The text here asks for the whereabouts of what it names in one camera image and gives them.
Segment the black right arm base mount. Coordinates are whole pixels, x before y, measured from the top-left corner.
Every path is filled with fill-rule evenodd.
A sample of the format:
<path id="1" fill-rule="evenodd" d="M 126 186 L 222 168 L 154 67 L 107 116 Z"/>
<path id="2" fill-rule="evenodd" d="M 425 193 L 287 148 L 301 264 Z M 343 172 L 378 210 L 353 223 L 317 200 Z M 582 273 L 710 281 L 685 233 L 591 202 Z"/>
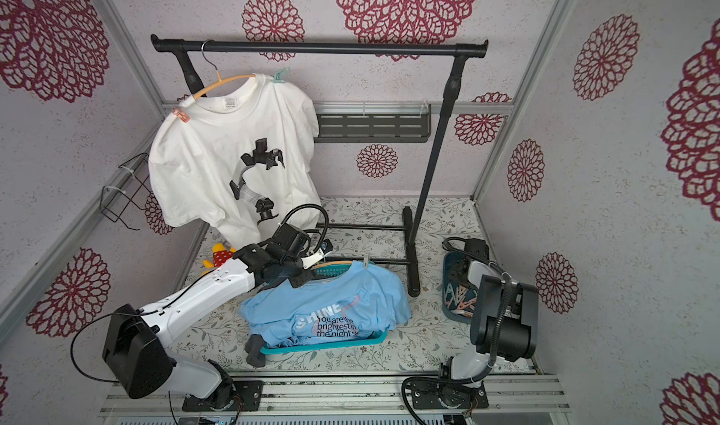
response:
<path id="1" fill-rule="evenodd" d="M 416 410 L 476 410 L 489 407 L 483 383 L 479 387 L 467 387 L 437 378 L 410 377 L 403 381 L 402 388 Z"/>

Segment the wooden hanger with metal hook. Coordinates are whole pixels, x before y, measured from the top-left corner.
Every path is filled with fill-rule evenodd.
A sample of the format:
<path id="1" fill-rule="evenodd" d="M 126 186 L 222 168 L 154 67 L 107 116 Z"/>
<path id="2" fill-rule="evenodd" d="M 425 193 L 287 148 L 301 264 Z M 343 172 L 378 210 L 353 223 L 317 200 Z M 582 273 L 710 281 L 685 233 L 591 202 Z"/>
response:
<path id="1" fill-rule="evenodd" d="M 215 64 L 213 61 L 211 61 L 206 56 L 206 46 L 208 46 L 208 44 L 211 44 L 211 42 L 214 42 L 214 40 L 206 40 L 202 43 L 201 54 L 202 54 L 202 58 L 204 59 L 204 61 L 206 63 L 208 63 L 215 70 L 217 80 L 214 83 L 210 84 L 209 86 L 203 87 L 198 92 L 194 93 L 192 95 L 192 98 L 194 100 L 199 100 L 203 96 L 206 96 L 209 92 L 211 92 L 215 89 L 218 89 L 219 87 L 224 87 L 232 82 L 236 82 L 236 81 L 240 81 L 240 80 L 247 80 L 247 79 L 256 77 L 255 74 L 240 74 L 240 75 L 234 75 L 234 76 L 229 76 L 229 77 L 223 77 L 221 75 L 221 71 L 219 70 L 218 65 Z"/>

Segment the pink clothespin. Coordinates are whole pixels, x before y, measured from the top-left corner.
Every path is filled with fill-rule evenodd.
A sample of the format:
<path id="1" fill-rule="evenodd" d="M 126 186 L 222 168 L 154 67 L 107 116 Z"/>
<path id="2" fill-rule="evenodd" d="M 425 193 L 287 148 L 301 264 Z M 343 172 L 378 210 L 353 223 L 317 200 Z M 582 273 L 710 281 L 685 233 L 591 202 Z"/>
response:
<path id="1" fill-rule="evenodd" d="M 177 108 L 177 107 L 174 108 L 172 110 L 172 114 L 184 123 L 188 123 L 191 120 L 189 115 L 181 108 Z"/>

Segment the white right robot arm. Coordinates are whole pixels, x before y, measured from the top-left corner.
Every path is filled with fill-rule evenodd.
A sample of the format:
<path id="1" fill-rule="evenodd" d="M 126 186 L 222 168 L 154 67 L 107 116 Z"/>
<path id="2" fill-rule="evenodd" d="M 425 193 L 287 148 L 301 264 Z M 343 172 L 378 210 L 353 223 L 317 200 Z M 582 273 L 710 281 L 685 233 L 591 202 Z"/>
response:
<path id="1" fill-rule="evenodd" d="M 442 248 L 444 284 L 451 292 L 444 313 L 470 325 L 470 346 L 448 363 L 449 380 L 477 385 L 500 359 L 531 359 L 537 348 L 538 289 L 514 280 L 493 261 L 483 239 L 447 237 Z"/>

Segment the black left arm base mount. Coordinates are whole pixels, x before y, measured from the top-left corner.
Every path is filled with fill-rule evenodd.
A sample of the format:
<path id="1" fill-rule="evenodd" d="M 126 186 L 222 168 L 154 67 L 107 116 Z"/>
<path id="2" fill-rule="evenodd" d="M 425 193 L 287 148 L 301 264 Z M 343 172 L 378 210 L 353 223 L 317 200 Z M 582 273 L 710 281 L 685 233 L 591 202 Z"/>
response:
<path id="1" fill-rule="evenodd" d="M 188 413 L 255 412 L 259 409 L 263 390 L 264 382 L 261 380 L 234 380 L 232 386 L 221 382 L 206 399 L 187 395 L 181 410 Z"/>

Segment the mint green clothespin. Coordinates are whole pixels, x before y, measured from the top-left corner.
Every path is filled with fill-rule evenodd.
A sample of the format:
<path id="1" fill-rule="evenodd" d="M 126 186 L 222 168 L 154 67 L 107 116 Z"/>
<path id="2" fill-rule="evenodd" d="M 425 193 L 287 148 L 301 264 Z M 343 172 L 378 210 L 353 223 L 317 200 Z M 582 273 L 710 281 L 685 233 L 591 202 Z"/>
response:
<path id="1" fill-rule="evenodd" d="M 272 76 L 271 81 L 275 84 L 284 84 L 286 82 L 285 76 L 288 74 L 288 72 L 290 72 L 290 70 L 290 67 L 285 67 L 281 69 Z"/>

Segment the light blue t-shirt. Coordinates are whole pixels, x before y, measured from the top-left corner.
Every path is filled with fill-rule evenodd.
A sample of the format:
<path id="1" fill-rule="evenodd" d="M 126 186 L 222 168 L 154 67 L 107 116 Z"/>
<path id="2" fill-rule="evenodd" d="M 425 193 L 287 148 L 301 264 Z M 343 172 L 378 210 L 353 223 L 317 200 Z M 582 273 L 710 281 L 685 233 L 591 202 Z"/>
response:
<path id="1" fill-rule="evenodd" d="M 364 340 L 406 325 L 412 310 L 398 275 L 355 261 L 339 276 L 264 290 L 238 315 L 251 335 L 275 348 Z"/>

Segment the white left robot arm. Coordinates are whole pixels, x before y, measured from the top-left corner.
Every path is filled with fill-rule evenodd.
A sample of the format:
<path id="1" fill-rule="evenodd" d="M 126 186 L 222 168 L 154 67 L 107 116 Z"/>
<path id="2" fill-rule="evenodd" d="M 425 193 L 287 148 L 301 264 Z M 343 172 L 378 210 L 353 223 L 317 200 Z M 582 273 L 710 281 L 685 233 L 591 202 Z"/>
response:
<path id="1" fill-rule="evenodd" d="M 108 316 L 101 357 L 129 398 L 158 392 L 185 394 L 215 410 L 237 398 L 234 380 L 219 363 L 189 359 L 169 351 L 191 325 L 231 299 L 257 287 L 309 280 L 312 266 L 333 250 L 326 237 L 316 245 L 292 224 L 272 237 L 234 252 L 217 269 L 183 290 L 135 309 L 126 304 Z"/>

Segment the white t-shirt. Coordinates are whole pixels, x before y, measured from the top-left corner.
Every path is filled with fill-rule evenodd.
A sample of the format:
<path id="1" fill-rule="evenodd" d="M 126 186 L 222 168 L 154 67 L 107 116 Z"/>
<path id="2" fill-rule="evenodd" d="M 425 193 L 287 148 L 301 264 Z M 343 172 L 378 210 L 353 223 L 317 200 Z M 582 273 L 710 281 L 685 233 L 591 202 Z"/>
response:
<path id="1" fill-rule="evenodd" d="M 291 83 L 255 78 L 222 97 L 186 98 L 157 131 L 148 168 L 163 219 L 201 220 L 240 249 L 270 237 L 294 207 L 291 224 L 317 224 L 311 179 L 319 123 L 309 96 Z"/>

